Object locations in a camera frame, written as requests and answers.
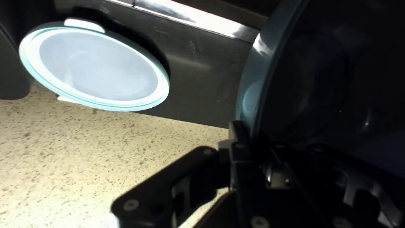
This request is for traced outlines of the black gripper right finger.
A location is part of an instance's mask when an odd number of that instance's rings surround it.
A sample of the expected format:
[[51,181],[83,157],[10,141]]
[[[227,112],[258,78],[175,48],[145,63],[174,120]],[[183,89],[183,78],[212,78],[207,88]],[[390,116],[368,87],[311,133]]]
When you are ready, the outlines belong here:
[[269,145],[326,228],[403,228],[405,181],[334,148]]

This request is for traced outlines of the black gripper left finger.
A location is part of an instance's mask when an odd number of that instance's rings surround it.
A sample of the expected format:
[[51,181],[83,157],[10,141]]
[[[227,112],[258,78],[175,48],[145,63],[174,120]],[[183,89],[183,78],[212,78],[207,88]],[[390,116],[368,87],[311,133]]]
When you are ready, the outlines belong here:
[[218,188],[231,186],[231,149],[247,140],[241,121],[228,124],[217,148],[198,145],[116,197],[109,211],[118,228],[177,228]]

